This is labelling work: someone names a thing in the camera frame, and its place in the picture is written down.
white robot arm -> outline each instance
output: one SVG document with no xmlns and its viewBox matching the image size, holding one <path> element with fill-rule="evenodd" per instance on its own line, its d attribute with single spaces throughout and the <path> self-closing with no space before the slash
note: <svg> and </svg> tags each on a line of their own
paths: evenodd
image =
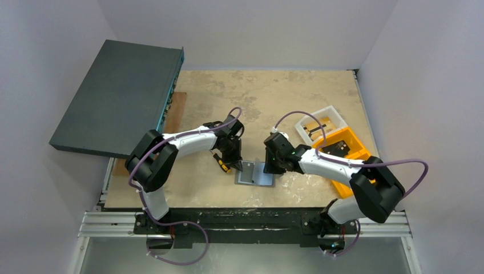
<svg viewBox="0 0 484 274">
<path fill-rule="evenodd" d="M 224 122 L 206 123 L 194 130 L 177 134 L 160 134 L 150 130 L 141 139 L 125 163 L 130 173 L 150 149 L 164 140 L 170 140 L 154 151 L 154 154 L 158 154 L 157 157 L 150 155 L 134 174 L 135 184 L 141 189 L 143 200 L 156 220 L 161 219 L 169 210 L 163 185 L 176 159 L 198 151 L 218 149 L 222 153 L 221 160 L 227 167 L 242 169 L 241 140 L 238 133 L 243 130 L 243 124 L 237 120 L 229 126 L 211 131 L 217 124 L 234 119 L 232 115 L 228 115 Z"/>
<path fill-rule="evenodd" d="M 403 186 L 387 167 L 354 166 L 363 163 L 382 163 L 377 157 L 363 161 L 325 154 L 321 159 L 314 148 L 302 144 L 294 148 L 280 132 L 272 133 L 264 144 L 265 173 L 283 174 L 286 171 L 295 171 L 301 174 L 315 174 L 336 180 L 353 190 L 354 196 L 333 200 L 321 213 L 322 219 L 326 218 L 335 225 L 361 217 L 384 223 L 405 194 Z M 331 159 L 347 164 L 335 163 Z"/>
</svg>

screwdriver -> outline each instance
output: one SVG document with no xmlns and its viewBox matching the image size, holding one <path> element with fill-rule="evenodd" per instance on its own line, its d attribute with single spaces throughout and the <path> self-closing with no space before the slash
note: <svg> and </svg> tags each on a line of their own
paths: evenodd
<svg viewBox="0 0 484 274">
<path fill-rule="evenodd" d="M 230 168 L 227 167 L 224 162 L 222 162 L 222 158 L 214 151 L 210 150 L 210 152 L 213 155 L 213 158 L 217 160 L 217 164 L 219 164 L 219 167 L 225 172 L 225 173 L 230 173 Z"/>
</svg>

gray wall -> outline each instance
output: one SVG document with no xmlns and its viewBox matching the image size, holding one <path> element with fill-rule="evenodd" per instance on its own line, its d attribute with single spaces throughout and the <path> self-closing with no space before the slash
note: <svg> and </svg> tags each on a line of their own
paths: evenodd
<svg viewBox="0 0 484 274">
<path fill-rule="evenodd" d="M 425 273 L 482 273 L 484 2 L 400 0 L 361 67 L 385 160 L 424 158 L 404 200 Z M 420 166 L 396 167 L 408 188 Z"/>
<path fill-rule="evenodd" d="M 0 2 L 0 273 L 66 273 L 107 159 L 47 143 L 106 38 L 95 0 Z"/>
<path fill-rule="evenodd" d="M 355 69 L 396 0 L 99 0 L 120 41 L 185 47 L 184 69 Z"/>
</svg>

workbench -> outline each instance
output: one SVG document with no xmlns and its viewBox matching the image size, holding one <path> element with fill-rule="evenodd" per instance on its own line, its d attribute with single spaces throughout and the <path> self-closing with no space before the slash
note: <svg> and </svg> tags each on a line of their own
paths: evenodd
<svg viewBox="0 0 484 274">
<path fill-rule="evenodd" d="M 187 99 L 179 131 L 224 120 L 235 106 L 243 109 L 245 126 L 242 157 L 264 161 L 264 139 L 286 113 L 314 112 L 333 105 L 363 145 L 376 149 L 353 71 L 182 71 L 177 92 Z M 293 114 L 279 130 L 294 146 L 303 143 L 294 125 L 302 115 Z M 127 177 L 108 169 L 104 207 L 140 208 L 138 194 Z M 178 159 L 164 185 L 170 207 L 323 207 L 337 198 L 330 180 L 287 172 L 274 187 L 237 185 L 235 172 L 225 174 L 208 151 Z"/>
</svg>

purple cable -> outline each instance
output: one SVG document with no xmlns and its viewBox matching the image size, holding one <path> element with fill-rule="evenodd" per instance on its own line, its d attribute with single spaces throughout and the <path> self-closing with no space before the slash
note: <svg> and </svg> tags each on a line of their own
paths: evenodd
<svg viewBox="0 0 484 274">
<path fill-rule="evenodd" d="M 324 159 L 326 161 L 336 163 L 336 164 L 348 165 L 348 162 L 345 162 L 345 161 L 342 161 L 342 160 L 337 160 L 337 159 L 332 159 L 332 158 L 327 158 L 327 157 L 324 157 L 321 154 L 319 154 L 319 150 L 322 149 L 326 145 L 326 132 L 324 132 L 324 128 L 322 127 L 321 122 L 319 122 L 319 119 L 314 117 L 314 115 L 312 115 L 311 113 L 308 113 L 306 111 L 300 111 L 300 110 L 291 111 L 291 112 L 285 114 L 284 116 L 282 116 L 281 119 L 279 119 L 279 121 L 277 121 L 274 128 L 277 128 L 277 126 L 284 120 L 284 118 L 286 118 L 287 116 L 294 114 L 294 113 L 305 114 L 305 115 L 311 117 L 312 119 L 314 119 L 318 123 L 319 128 L 322 131 L 322 137 L 323 137 L 322 144 L 315 149 L 315 153 L 316 153 L 316 156 L 318 158 Z M 352 167 L 375 168 L 375 167 L 395 166 L 395 165 L 398 165 L 398 164 L 407 164 L 407 163 L 421 163 L 421 164 L 423 164 L 423 171 L 422 171 L 422 175 L 420 175 L 420 177 L 413 184 L 413 186 L 410 187 L 410 189 L 407 192 L 405 192 L 404 196 L 402 197 L 402 199 L 403 199 L 403 198 L 407 197 L 408 194 L 412 193 L 418 187 L 418 185 L 424 180 L 425 176 L 429 172 L 429 165 L 425 161 L 423 161 L 421 159 L 405 159 L 405 160 L 398 160 L 398 161 L 378 163 L 378 164 L 352 164 L 351 166 Z M 356 220 L 356 222 L 358 223 L 358 231 L 356 233 L 356 237 L 354 238 L 354 241 L 351 243 L 351 245 L 348 248 L 346 248 L 345 250 L 343 250 L 341 253 L 337 254 L 336 256 L 340 256 L 340 255 L 347 253 L 356 244 L 356 241 L 360 237 L 360 232 L 361 232 L 360 222 L 358 220 Z"/>
<path fill-rule="evenodd" d="M 358 219 L 356 219 L 355 222 L 358 225 L 358 228 L 357 228 L 357 231 L 356 231 L 356 237 L 354 238 L 353 242 L 349 245 L 348 248 L 345 248 L 343 251 L 341 251 L 338 254 L 334 254 L 334 257 L 339 257 L 339 256 L 347 253 L 348 251 L 350 251 L 350 249 L 352 249 L 354 247 L 354 245 L 356 244 L 356 241 L 360 238 L 361 224 L 360 224 L 360 221 L 358 221 Z"/>
<path fill-rule="evenodd" d="M 180 263 L 180 262 L 177 262 L 177 261 L 171 261 L 171 260 L 167 260 L 167 259 L 164 259 L 162 257 L 159 257 L 158 255 L 155 255 L 153 254 L 151 251 L 150 251 L 150 248 L 148 245 L 146 245 L 146 248 L 148 249 L 148 254 L 150 256 L 152 256 L 153 258 L 155 259 L 158 259 L 160 261 L 164 261 L 166 263 L 169 263 L 169 264 L 174 264 L 174 265 L 190 265 L 190 264 L 194 264 L 196 262 L 198 262 L 199 260 L 201 260 L 201 258 L 203 258 L 203 256 L 205 256 L 205 254 L 207 253 L 208 251 L 208 246 L 209 246 L 209 242 L 208 242 L 208 235 L 207 235 L 207 232 L 203 229 L 203 227 L 201 227 L 199 224 L 197 223 L 194 223 L 192 221 L 176 221 L 176 222 L 173 222 L 173 223 L 160 223 L 158 220 L 155 219 L 155 217 L 153 217 L 153 215 L 151 214 L 150 210 L 148 209 L 147 205 L 146 205 L 146 201 L 144 200 L 144 197 L 143 197 L 143 194 L 142 194 L 142 189 L 140 187 L 138 187 L 137 185 L 133 184 L 132 180 L 133 180 L 133 177 L 134 175 L 136 174 L 136 172 L 138 171 L 139 167 L 144 163 L 144 161 L 146 161 L 146 159 L 155 151 L 157 150 L 159 147 L 161 147 L 162 145 L 176 139 L 176 138 L 179 138 L 179 137 L 184 137 L 184 136 L 188 136 L 188 135 L 194 135 L 194 134 L 201 134 L 201 133 L 207 133 L 207 132 L 212 132 L 212 131 L 215 131 L 215 130 L 219 130 L 223 127 L 226 127 L 226 126 L 229 126 L 230 124 L 233 124 L 235 123 L 235 121 L 237 121 L 237 119 L 240 117 L 240 115 L 242 114 L 242 108 L 240 107 L 234 107 L 230 112 L 229 112 L 229 115 L 231 115 L 231 113 L 234 111 L 234 110 L 238 110 L 239 113 L 237 114 L 237 116 L 232 119 L 230 122 L 227 122 L 225 124 L 221 124 L 217 127 L 214 127 L 214 128 L 210 128 L 210 129 L 207 129 L 207 130 L 201 130 L 201 131 L 187 131 L 187 132 L 182 132 L 180 134 L 177 134 L 175 136 L 172 136 L 168 139 L 165 139 L 163 141 L 161 141 L 160 143 L 156 144 L 154 147 L 152 147 L 148 152 L 146 152 L 145 155 L 143 155 L 143 157 L 140 159 L 140 161 L 138 162 L 138 164 L 135 166 L 135 168 L 133 168 L 133 170 L 131 171 L 130 173 L 130 177 L 128 179 L 128 184 L 131 186 L 131 187 L 134 187 L 136 188 L 138 191 L 139 191 L 139 196 L 141 198 L 141 202 L 143 203 L 143 208 L 146 212 L 146 214 L 150 217 L 150 219 L 153 221 L 153 223 L 157 224 L 157 225 L 160 225 L 160 226 L 164 226 L 164 227 L 168 227 L 168 226 L 171 226 L 171 225 L 178 225 L 178 224 L 191 224 L 191 225 L 194 225 L 196 227 L 198 227 L 198 229 L 200 229 L 203 233 L 203 235 L 205 236 L 205 249 L 203 250 L 203 252 L 201 253 L 201 255 L 199 257 L 197 257 L 195 260 L 192 260 L 192 261 L 188 261 L 188 262 L 185 262 L 185 263 Z"/>
</svg>

